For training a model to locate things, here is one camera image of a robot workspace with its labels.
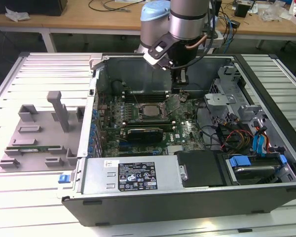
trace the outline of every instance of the warning label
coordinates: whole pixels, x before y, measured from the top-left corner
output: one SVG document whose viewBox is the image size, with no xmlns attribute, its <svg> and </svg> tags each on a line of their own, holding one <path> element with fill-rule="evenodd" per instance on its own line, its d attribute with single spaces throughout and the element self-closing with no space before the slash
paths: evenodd
<svg viewBox="0 0 296 237">
<path fill-rule="evenodd" d="M 118 189 L 120 191 L 158 189 L 154 162 L 118 164 Z"/>
</svg>

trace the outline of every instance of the wooden table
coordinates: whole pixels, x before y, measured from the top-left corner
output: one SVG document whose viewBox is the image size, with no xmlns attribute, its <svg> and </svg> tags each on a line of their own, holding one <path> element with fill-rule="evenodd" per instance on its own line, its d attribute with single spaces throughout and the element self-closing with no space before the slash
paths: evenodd
<svg viewBox="0 0 296 237">
<path fill-rule="evenodd" d="M 296 25 L 283 19 L 281 22 L 262 22 L 256 14 L 247 14 L 246 18 L 234 17 L 231 6 L 223 8 L 233 20 L 241 23 L 235 38 L 257 40 L 296 40 Z M 67 7 L 61 16 L 30 15 L 31 19 L 18 23 L 0 15 L 2 31 L 38 32 L 41 33 L 48 52 L 56 52 L 52 33 L 73 34 L 108 34 L 140 35 L 140 15 L 143 4 L 128 7 L 127 12 L 98 12 L 88 7 L 89 0 L 68 0 Z M 124 6 L 124 3 L 112 2 L 111 7 Z M 95 0 L 92 7 L 104 9 L 100 0 Z M 218 23 L 217 29 L 224 32 L 225 25 Z"/>
</svg>

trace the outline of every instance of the table leg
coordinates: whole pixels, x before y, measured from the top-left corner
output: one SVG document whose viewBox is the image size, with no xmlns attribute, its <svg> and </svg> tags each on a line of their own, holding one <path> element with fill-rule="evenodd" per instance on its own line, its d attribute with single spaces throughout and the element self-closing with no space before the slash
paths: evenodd
<svg viewBox="0 0 296 237">
<path fill-rule="evenodd" d="M 263 39 L 260 39 L 260 40 L 258 41 L 258 43 L 256 44 L 256 48 L 257 48 L 257 49 L 261 49 L 263 43 L 264 43 L 264 40 L 263 40 Z"/>
<path fill-rule="evenodd" d="M 83 41 L 84 41 L 84 44 L 89 44 L 89 40 L 88 40 L 88 35 L 87 34 L 83 34 Z"/>
<path fill-rule="evenodd" d="M 41 36 L 43 37 L 47 52 L 56 53 L 57 49 L 52 34 L 49 32 L 41 32 Z"/>
</svg>

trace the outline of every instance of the blue tab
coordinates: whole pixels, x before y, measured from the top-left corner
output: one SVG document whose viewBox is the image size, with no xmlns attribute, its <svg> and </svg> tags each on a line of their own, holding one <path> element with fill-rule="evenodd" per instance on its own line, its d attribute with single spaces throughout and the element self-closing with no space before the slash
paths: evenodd
<svg viewBox="0 0 296 237">
<path fill-rule="evenodd" d="M 61 174 L 58 180 L 59 184 L 68 184 L 70 183 L 70 175 L 69 174 Z"/>
<path fill-rule="evenodd" d="M 260 136 L 257 153 L 260 154 L 261 156 L 265 156 L 265 154 L 263 153 L 263 144 L 264 144 L 264 136 Z"/>
<path fill-rule="evenodd" d="M 229 159 L 231 167 L 250 166 L 251 162 L 247 156 L 234 156 Z"/>
<path fill-rule="evenodd" d="M 257 150 L 257 148 L 258 148 L 258 137 L 259 136 L 254 136 L 254 138 L 253 138 L 253 143 L 252 143 L 252 148 L 253 148 L 253 151 L 255 152 L 256 150 Z"/>
<path fill-rule="evenodd" d="M 287 163 L 287 159 L 286 159 L 286 157 L 284 155 L 280 155 L 280 159 L 281 159 L 281 162 L 283 164 L 286 164 Z"/>
</svg>

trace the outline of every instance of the side panel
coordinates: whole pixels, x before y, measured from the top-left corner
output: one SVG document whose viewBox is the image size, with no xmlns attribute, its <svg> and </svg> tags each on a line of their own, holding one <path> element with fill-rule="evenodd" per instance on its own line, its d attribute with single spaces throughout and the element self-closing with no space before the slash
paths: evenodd
<svg viewBox="0 0 296 237">
<path fill-rule="evenodd" d="M 133 197 L 64 197 L 62 204 L 84 226 L 118 225 L 267 213 L 296 198 L 296 186 Z"/>
</svg>

